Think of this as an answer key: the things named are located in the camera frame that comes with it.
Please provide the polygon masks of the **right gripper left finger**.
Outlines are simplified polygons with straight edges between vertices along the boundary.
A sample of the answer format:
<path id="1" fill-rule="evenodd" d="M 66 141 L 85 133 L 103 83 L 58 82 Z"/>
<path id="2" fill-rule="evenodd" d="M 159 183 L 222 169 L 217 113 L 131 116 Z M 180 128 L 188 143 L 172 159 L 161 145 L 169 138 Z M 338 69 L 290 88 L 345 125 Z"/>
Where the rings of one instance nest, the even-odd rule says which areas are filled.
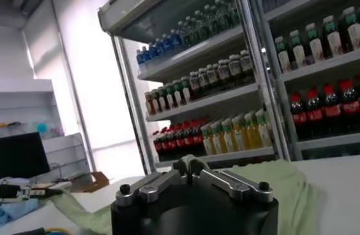
<path id="1" fill-rule="evenodd" d="M 152 203 L 159 199 L 159 195 L 172 185 L 182 185 L 187 182 L 188 169 L 179 160 L 174 162 L 172 169 L 165 173 L 155 172 L 138 180 L 132 185 L 123 184 L 116 192 L 115 203 L 118 206 L 131 206 L 138 199 L 145 203 Z"/>

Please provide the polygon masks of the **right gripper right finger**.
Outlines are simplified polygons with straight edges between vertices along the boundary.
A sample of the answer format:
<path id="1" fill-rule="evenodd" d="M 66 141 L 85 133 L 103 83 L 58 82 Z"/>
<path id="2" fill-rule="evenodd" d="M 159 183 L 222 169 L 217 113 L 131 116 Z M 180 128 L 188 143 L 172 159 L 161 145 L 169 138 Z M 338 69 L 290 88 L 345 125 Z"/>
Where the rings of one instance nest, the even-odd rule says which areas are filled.
<path id="1" fill-rule="evenodd" d="M 254 198 L 257 202 L 270 203 L 274 199 L 268 182 L 257 183 L 228 170 L 214 171 L 198 159 L 189 162 L 188 170 L 194 183 L 219 188 L 234 200 L 243 202 Z"/>

